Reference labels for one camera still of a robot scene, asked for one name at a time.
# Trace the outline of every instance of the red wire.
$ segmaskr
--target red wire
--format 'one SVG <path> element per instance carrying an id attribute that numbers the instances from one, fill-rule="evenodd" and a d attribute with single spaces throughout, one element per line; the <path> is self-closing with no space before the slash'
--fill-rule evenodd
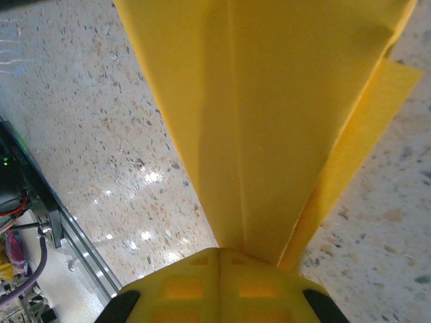
<path id="1" fill-rule="evenodd" d="M 24 199 L 24 201 L 22 202 L 21 206 L 17 208 L 20 209 L 18 212 L 20 212 L 20 214 L 17 214 L 16 218 L 13 219 L 13 221 L 11 223 L 9 223 L 5 228 L 3 228 L 2 230 L 0 230 L 0 234 L 2 234 L 3 232 L 7 231 L 12 225 L 14 225 L 16 223 L 16 221 L 18 220 L 18 218 L 21 216 L 22 214 L 22 209 L 24 208 L 24 206 L 26 205 L 28 200 L 28 197 L 26 197 Z"/>
<path id="2" fill-rule="evenodd" d="M 19 207 L 17 207 L 16 209 L 14 209 L 12 211 L 8 211 L 6 213 L 0 214 L 0 217 L 7 217 L 8 215 L 13 215 L 15 213 L 20 212 L 26 206 L 27 200 L 28 200 L 28 197 L 25 197 L 24 201 L 22 201 L 22 204 Z"/>

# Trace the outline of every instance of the black rubber corner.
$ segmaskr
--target black rubber corner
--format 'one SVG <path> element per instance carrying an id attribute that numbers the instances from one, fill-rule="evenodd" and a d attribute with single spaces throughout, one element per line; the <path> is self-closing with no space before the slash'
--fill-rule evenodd
<path id="1" fill-rule="evenodd" d="M 303 294 L 321 323 L 349 323 L 329 296 L 314 289 L 306 289 Z"/>
<path id="2" fill-rule="evenodd" d="M 112 298 L 95 323 L 126 323 L 140 295 L 138 291 L 126 291 Z"/>

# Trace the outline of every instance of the yellow foam sheet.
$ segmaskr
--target yellow foam sheet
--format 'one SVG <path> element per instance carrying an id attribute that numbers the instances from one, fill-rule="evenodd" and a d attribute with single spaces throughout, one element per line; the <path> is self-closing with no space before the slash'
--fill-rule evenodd
<path id="1" fill-rule="evenodd" d="M 415 1 L 115 2 L 219 245 L 277 264 Z"/>
<path id="2" fill-rule="evenodd" d="M 383 59 L 334 147 L 305 205 L 282 268 L 292 270 L 314 232 L 374 147 L 421 73 Z"/>

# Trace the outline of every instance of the cable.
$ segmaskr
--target cable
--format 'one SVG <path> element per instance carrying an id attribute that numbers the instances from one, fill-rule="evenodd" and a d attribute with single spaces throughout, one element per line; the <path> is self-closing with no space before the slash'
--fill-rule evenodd
<path id="1" fill-rule="evenodd" d="M 25 197 L 24 201 L 22 201 L 19 207 L 17 207 L 15 210 L 0 214 L 0 217 L 7 217 L 8 215 L 13 215 L 15 213 L 20 212 L 26 206 L 27 200 L 28 200 L 28 197 Z"/>
<path id="2" fill-rule="evenodd" d="M 39 227 L 39 225 L 40 225 L 39 222 L 23 224 L 23 225 L 15 225 L 15 226 L 9 228 L 8 231 L 11 232 L 11 231 L 19 231 L 19 230 L 23 230 L 23 229 L 31 229 L 33 227 Z"/>
<path id="3" fill-rule="evenodd" d="M 2 234 L 3 232 L 5 232 L 6 230 L 8 230 L 12 225 L 14 225 L 16 223 L 16 221 L 18 220 L 18 218 L 21 216 L 22 214 L 22 209 L 24 208 L 24 206 L 26 205 L 28 200 L 28 197 L 24 198 L 24 201 L 22 202 L 21 206 L 18 207 L 20 210 L 18 212 L 20 212 L 19 214 L 17 214 L 17 216 L 15 217 L 15 219 L 12 220 L 11 223 L 9 223 L 8 225 L 6 225 L 6 227 L 4 227 L 3 229 L 0 230 L 0 234 Z"/>
<path id="4" fill-rule="evenodd" d="M 22 285 L 15 288 L 12 292 L 7 294 L 3 299 L 0 299 L 0 309 L 3 309 L 3 306 L 9 303 L 11 300 L 17 298 L 19 295 L 24 293 L 27 289 L 31 288 L 33 284 L 36 282 L 37 278 L 39 278 L 40 274 L 45 268 L 46 260 L 48 259 L 48 250 L 46 249 L 46 241 L 45 236 L 43 235 L 42 229 L 38 228 L 39 234 L 39 243 L 40 243 L 40 262 L 38 268 L 34 271 L 33 275 L 27 278 L 26 281 L 22 283 Z"/>

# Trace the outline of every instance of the speckled floor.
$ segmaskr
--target speckled floor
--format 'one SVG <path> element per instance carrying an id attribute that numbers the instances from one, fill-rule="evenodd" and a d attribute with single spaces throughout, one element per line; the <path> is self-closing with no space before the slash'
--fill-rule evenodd
<path id="1" fill-rule="evenodd" d="M 425 75 L 302 261 L 352 322 L 431 317 L 431 0 L 393 59 Z M 122 283 L 216 245 L 110 0 L 0 13 L 0 115 Z"/>

